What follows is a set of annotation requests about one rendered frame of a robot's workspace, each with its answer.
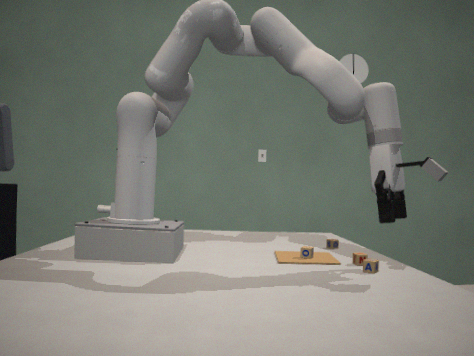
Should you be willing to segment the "tan mat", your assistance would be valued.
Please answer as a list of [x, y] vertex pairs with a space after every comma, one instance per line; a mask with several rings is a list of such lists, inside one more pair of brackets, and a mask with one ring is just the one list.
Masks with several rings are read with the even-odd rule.
[[329, 252], [314, 252], [311, 259], [301, 258], [300, 252], [275, 251], [278, 264], [316, 264], [316, 265], [341, 265]]

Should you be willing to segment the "wooden letter block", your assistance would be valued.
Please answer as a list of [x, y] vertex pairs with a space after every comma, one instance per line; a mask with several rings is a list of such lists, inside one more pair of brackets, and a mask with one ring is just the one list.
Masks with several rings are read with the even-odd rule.
[[313, 257], [314, 247], [303, 246], [301, 247], [301, 258], [311, 259]]
[[365, 259], [363, 260], [363, 272], [366, 273], [377, 273], [379, 270], [379, 260], [376, 259]]
[[337, 239], [327, 239], [326, 248], [329, 249], [338, 249], [339, 240]]
[[357, 266], [363, 266], [363, 260], [367, 259], [368, 255], [365, 253], [353, 253], [352, 263]]

